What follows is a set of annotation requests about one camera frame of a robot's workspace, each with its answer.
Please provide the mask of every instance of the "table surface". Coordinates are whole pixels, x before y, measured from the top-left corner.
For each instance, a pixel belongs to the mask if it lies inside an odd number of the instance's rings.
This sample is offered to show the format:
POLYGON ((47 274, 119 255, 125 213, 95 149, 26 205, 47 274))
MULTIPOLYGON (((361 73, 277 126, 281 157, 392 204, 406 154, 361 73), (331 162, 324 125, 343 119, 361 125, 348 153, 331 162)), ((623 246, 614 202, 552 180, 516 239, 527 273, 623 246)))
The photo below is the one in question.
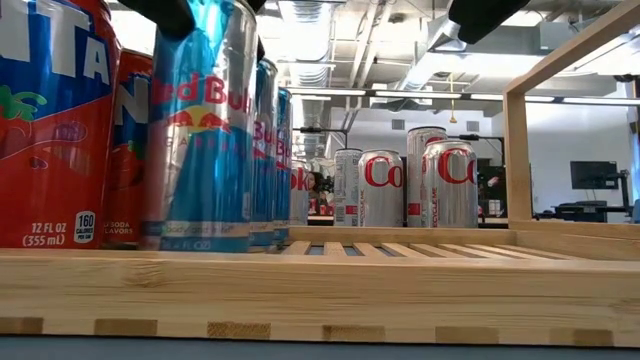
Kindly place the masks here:
POLYGON ((99 337, 0 337, 3 360, 632 360, 640 350, 321 344, 99 337))

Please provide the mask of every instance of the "wall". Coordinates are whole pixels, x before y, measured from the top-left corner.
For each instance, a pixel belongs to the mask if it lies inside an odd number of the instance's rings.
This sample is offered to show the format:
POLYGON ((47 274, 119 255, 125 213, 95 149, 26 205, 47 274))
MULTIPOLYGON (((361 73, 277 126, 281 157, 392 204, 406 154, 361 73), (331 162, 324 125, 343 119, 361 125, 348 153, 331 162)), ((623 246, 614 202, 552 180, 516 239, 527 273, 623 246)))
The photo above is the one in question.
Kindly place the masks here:
MULTIPOLYGON (((348 146, 362 150, 387 149, 407 155, 407 132, 419 126, 441 126, 447 129, 449 135, 470 134, 467 131, 467 121, 479 121, 480 131, 476 134, 481 136, 492 136, 491 119, 485 118, 482 111, 456 111, 455 124, 449 122, 450 111, 442 111, 433 114, 431 111, 400 111, 392 113, 387 110, 362 109, 358 113, 356 120, 351 127, 348 138, 348 146), (405 120, 405 130, 391 130, 392 119, 405 120)), ((331 111, 332 128, 339 129, 344 119, 344 110, 333 108, 331 111)), ((500 149, 500 142, 491 140, 491 143, 500 149)), ((472 146, 479 158, 491 159, 493 165, 501 164, 501 156, 498 151, 487 144, 485 140, 472 142, 472 146)), ((327 152, 333 154, 341 146, 337 142, 330 142, 330 149, 327 152)))
MULTIPOLYGON (((624 94, 618 91, 610 96, 624 94)), ((504 132, 500 125, 504 123, 503 114, 491 121, 494 135, 504 132)), ((627 122, 624 107, 527 104, 534 211, 594 199, 622 205, 621 190, 572 190, 569 162, 616 161, 618 171, 629 170, 632 153, 627 122)), ((608 217, 609 222, 624 221, 622 214, 610 213, 608 217)))

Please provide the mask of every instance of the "blue silver can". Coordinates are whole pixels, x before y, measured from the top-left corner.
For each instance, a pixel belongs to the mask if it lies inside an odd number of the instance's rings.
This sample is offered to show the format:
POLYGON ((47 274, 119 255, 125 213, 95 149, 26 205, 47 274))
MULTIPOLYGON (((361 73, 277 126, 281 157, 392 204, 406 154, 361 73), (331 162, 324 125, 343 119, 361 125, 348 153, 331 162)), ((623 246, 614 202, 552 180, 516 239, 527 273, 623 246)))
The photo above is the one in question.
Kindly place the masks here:
POLYGON ((268 59, 258 63, 256 111, 253 127, 253 183, 251 188, 251 246, 273 243, 276 191, 276 132, 278 68, 268 59))
POLYGON ((256 18, 243 0, 188 4, 186 39, 156 34, 141 248, 246 252, 256 18))
POLYGON ((291 93, 278 91, 278 128, 276 145, 276 199, 273 226, 275 243, 282 245, 289 237, 291 198, 291 93))

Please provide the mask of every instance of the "red fanta can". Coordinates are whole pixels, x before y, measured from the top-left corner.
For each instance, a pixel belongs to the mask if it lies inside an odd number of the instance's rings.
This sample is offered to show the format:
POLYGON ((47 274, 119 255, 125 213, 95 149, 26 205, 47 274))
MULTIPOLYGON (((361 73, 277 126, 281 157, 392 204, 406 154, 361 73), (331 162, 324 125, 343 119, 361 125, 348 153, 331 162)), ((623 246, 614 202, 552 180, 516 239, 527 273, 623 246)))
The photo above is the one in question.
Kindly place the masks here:
POLYGON ((123 50, 113 108, 104 247, 135 247, 140 237, 144 157, 153 59, 123 50))
POLYGON ((0 0, 0 11, 0 247, 96 248, 119 52, 109 8, 0 0))

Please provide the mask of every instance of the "wooden slat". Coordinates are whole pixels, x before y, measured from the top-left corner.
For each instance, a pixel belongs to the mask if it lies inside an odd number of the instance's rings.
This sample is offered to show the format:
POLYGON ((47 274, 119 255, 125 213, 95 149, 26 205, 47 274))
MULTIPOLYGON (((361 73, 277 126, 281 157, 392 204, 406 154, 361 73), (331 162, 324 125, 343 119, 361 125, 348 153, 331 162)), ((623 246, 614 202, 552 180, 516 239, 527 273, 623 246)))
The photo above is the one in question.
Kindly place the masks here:
POLYGON ((409 248, 430 257, 466 258, 466 256, 456 254, 451 251, 438 249, 435 246, 431 246, 427 244, 409 244, 409 248))
POLYGON ((353 247, 363 256, 370 256, 370 257, 388 257, 387 255, 385 255, 384 253, 382 253, 380 250, 376 249, 375 247, 373 247, 373 245, 371 244, 367 244, 367 243, 355 243, 353 244, 353 247))
POLYGON ((175 337, 545 340, 520 335, 528 329, 550 334, 551 345, 640 347, 640 263, 633 261, 9 254, 0 250, 0 330, 9 334, 42 328, 49 335, 68 321, 56 333, 86 335, 95 324, 93 331, 109 335, 152 335, 157 324, 155 336, 175 337), (125 329, 129 321, 140 326, 125 329))
POLYGON ((438 246, 440 246, 445 250, 449 250, 451 252, 464 255, 467 257, 485 258, 485 259, 510 259, 509 257, 504 255, 498 255, 498 254, 494 254, 494 253, 490 253, 482 250, 475 250, 462 245, 441 244, 438 246))
POLYGON ((288 248, 284 249, 282 255, 305 255, 311 247, 310 241, 295 241, 288 248))
POLYGON ((294 241, 311 241, 320 246, 327 241, 338 241, 342 245, 369 243, 398 244, 515 244, 515 232, 502 229, 446 229, 446 228, 364 228, 347 226, 291 226, 289 238, 294 241))
POLYGON ((524 94, 618 35, 629 31, 638 24, 638 19, 640 0, 626 0, 620 3, 542 59, 528 73, 509 83, 507 91, 524 94))
POLYGON ((509 222, 529 220, 532 215, 531 169, 524 94, 505 93, 503 107, 509 222))
POLYGON ((513 250, 507 250, 507 249, 501 249, 498 247, 494 247, 494 246, 489 246, 489 245, 466 245, 467 247, 470 247, 472 249, 476 249, 476 250, 482 250, 482 251, 486 251, 486 252, 490 252, 490 253, 494 253, 494 254, 498 254, 498 255, 504 255, 513 259, 537 259, 537 260, 541 260, 541 259, 549 259, 549 258, 545 258, 542 256, 536 256, 536 255, 531 255, 531 254, 525 254, 522 252, 517 252, 517 251, 513 251, 513 250))
POLYGON ((568 221, 514 221, 509 220, 509 228, 524 231, 545 231, 560 234, 591 237, 640 240, 638 224, 602 224, 568 221))
POLYGON ((520 231, 517 245, 588 259, 640 260, 639 240, 607 239, 541 231, 520 231))
POLYGON ((327 256, 347 256, 342 244, 339 242, 324 243, 324 255, 327 256))
POLYGON ((384 243, 382 244, 382 248, 392 253, 394 256, 404 256, 404 257, 418 257, 424 258, 427 257, 415 250, 411 250, 408 247, 396 243, 384 243))
POLYGON ((586 260, 585 258, 580 258, 577 256, 571 256, 571 255, 565 255, 565 254, 558 254, 558 253, 554 253, 551 251, 544 251, 544 250, 537 250, 537 249, 529 249, 526 247, 522 247, 522 246, 515 246, 515 245, 496 245, 496 247, 499 248, 504 248, 504 249, 508 249, 508 250, 513 250, 513 251, 517 251, 517 252, 521 252, 524 254, 531 254, 531 255, 537 255, 537 256, 541 256, 547 259, 558 259, 558 260, 586 260))

